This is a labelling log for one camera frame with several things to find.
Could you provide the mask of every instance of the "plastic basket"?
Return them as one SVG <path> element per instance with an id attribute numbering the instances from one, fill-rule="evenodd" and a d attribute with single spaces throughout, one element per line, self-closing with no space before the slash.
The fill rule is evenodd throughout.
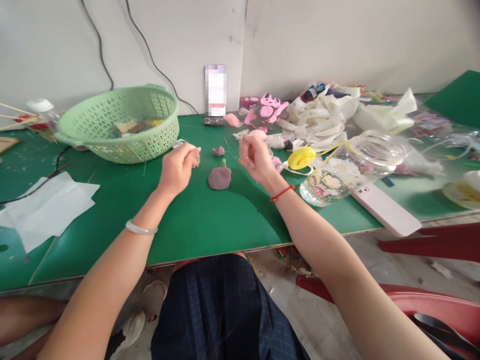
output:
<path id="1" fill-rule="evenodd" d="M 125 87 L 70 108 L 60 118 L 55 137 L 66 144 L 85 146 L 114 163 L 142 163 L 162 155 L 177 140 L 178 111 L 177 99 L 162 86 Z M 164 121 L 149 130 L 115 138 L 115 123 L 130 119 Z"/>

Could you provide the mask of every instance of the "white shoe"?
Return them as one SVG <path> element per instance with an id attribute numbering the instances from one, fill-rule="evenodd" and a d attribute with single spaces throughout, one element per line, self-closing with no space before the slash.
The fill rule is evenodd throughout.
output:
<path id="1" fill-rule="evenodd" d="M 130 316 L 108 341 L 105 359 L 114 360 L 125 349 L 132 346 L 140 337 L 144 325 L 145 313 L 143 311 Z"/>

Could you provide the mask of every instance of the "green table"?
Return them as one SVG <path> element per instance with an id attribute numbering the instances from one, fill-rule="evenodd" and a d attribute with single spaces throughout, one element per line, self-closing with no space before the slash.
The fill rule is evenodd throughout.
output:
<path id="1" fill-rule="evenodd" d="M 193 171 L 187 189 L 166 211 L 147 265 L 290 243 L 287 228 L 267 193 L 229 154 L 224 138 L 237 157 L 238 141 L 231 134 L 241 129 L 203 127 L 195 115 L 181 116 L 179 121 L 180 136 L 203 148 L 201 165 Z M 4 132 L 2 136 L 22 141 L 1 155 L 0 199 L 7 200 L 23 194 L 41 176 L 50 174 L 57 154 L 65 145 L 48 143 L 28 130 Z M 211 169 L 221 164 L 221 158 L 213 157 L 211 150 L 218 146 L 225 148 L 224 157 L 232 170 L 231 185 L 224 191 L 212 190 L 207 184 Z M 283 150 L 277 155 L 282 160 L 288 157 Z M 62 164 L 70 161 L 74 163 L 65 170 L 75 181 L 100 184 L 92 198 L 95 205 L 78 217 L 62 236 L 50 238 L 27 257 L 17 233 L 0 228 L 0 245 L 8 246 L 0 252 L 0 291 L 85 275 L 155 189 L 162 170 L 161 157 L 147 163 L 124 165 L 103 160 L 91 152 L 70 149 Z M 393 175 L 396 186 L 389 188 L 381 181 L 376 185 L 420 221 L 469 213 L 471 211 L 450 202 L 439 191 L 465 171 L 475 170 L 464 166 L 465 161 L 468 160 L 446 161 L 445 177 Z M 305 179 L 288 171 L 282 174 L 294 185 Z M 382 227 L 351 197 L 316 209 L 342 234 Z"/>

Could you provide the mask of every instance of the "lap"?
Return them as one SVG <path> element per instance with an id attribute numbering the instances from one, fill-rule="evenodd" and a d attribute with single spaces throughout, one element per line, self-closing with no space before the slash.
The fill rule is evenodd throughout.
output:
<path id="1" fill-rule="evenodd" d="M 219 255 L 175 271 L 152 359 L 308 359 L 245 258 Z"/>

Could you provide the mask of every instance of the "black cable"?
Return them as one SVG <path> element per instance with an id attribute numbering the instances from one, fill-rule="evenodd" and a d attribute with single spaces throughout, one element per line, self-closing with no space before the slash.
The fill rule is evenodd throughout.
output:
<path id="1" fill-rule="evenodd" d="M 152 62 L 152 64 L 153 64 L 153 66 L 155 67 L 155 69 L 157 69 L 158 72 L 159 72 L 160 74 L 162 74 L 163 77 L 164 77 L 165 79 L 167 79 L 168 82 L 171 84 L 171 87 L 173 88 L 173 91 L 175 92 L 175 95 L 176 95 L 177 99 L 180 100 L 182 103 L 185 103 L 185 104 L 189 105 L 189 106 L 193 109 L 193 111 L 196 112 L 196 114 L 197 114 L 199 117 L 202 117 L 202 116 L 199 114 L 199 112 L 197 111 L 197 109 L 195 109 L 194 106 L 193 106 L 191 103 L 189 103 L 188 101 L 185 101 L 185 100 L 183 100 L 182 98 L 180 98 L 179 94 L 177 93 L 177 89 L 175 88 L 175 85 L 174 85 L 174 83 L 172 82 L 172 80 L 170 80 L 169 77 L 168 77 L 167 75 L 165 75 L 165 74 L 162 72 L 162 70 L 160 70 L 160 69 L 158 68 L 157 64 L 155 64 L 154 57 L 152 56 L 152 52 L 150 51 L 149 43 L 147 42 L 147 39 L 145 39 L 144 34 L 140 31 L 139 27 L 137 26 L 137 24 L 136 24 L 135 21 L 134 21 L 134 18 L 132 17 L 132 13 L 130 12 L 129 0 L 125 0 L 125 2 L 126 2 L 126 10 L 127 10 L 127 12 L 128 12 L 128 16 L 130 17 L 131 23 L 133 24 L 133 26 L 135 27 L 135 29 L 138 31 L 138 33 L 140 34 L 141 38 L 143 39 L 143 42 L 144 42 L 145 45 L 146 45 L 146 48 L 147 48 L 147 50 L 148 50 L 148 54 L 150 55 L 151 62 Z"/>
<path id="2" fill-rule="evenodd" d="M 55 171 L 52 172 L 52 173 L 48 176 L 48 179 L 46 179 L 44 182 L 42 182 L 39 187 L 37 187 L 35 190 L 29 192 L 29 193 L 26 194 L 26 195 L 23 195 L 23 196 L 21 196 L 21 197 L 17 197 L 16 199 L 7 200 L 7 201 L 0 201 L 0 205 L 8 204 L 8 203 L 13 203 L 13 202 L 15 202 L 15 201 L 18 201 L 18 200 L 21 200 L 21 199 L 25 199 L 26 197 L 29 197 L 30 195 L 34 194 L 38 189 L 40 189 L 43 185 L 45 185 L 45 184 L 48 183 L 51 179 L 53 179 L 55 176 L 57 176 L 57 175 L 60 173 L 60 172 L 59 172 L 60 159 L 62 158 L 62 155 L 63 155 L 68 149 L 70 149 L 70 148 L 71 148 L 71 146 L 68 145 L 68 146 L 66 146 L 62 151 L 60 151 L 60 153 L 59 153 L 58 156 L 56 157 Z"/>
<path id="3" fill-rule="evenodd" d="M 99 44 L 100 44 L 100 60 L 101 60 L 101 64 L 103 65 L 103 68 L 105 69 L 105 72 L 106 72 L 106 74 L 108 75 L 108 78 L 110 79 L 110 83 L 111 83 L 110 90 L 113 90 L 113 89 L 114 89 L 114 80 L 113 80 L 112 77 L 110 76 L 110 73 L 109 73 L 109 71 L 107 70 L 107 67 L 105 66 L 104 53 L 103 53 L 103 49 L 102 49 L 102 37 L 100 36 L 100 33 L 99 33 L 97 27 L 95 26 L 94 21 L 93 21 L 92 18 L 90 17 L 89 11 L 87 10 L 87 7 L 85 6 L 85 0 L 80 0 L 80 2 L 81 2 L 81 5 L 83 6 L 83 9 L 85 10 L 85 14 L 86 14 L 86 16 L 88 17 L 88 20 L 90 20 L 90 24 L 93 26 L 93 29 L 95 30 L 96 35 L 98 36 L 98 42 L 99 42 Z"/>

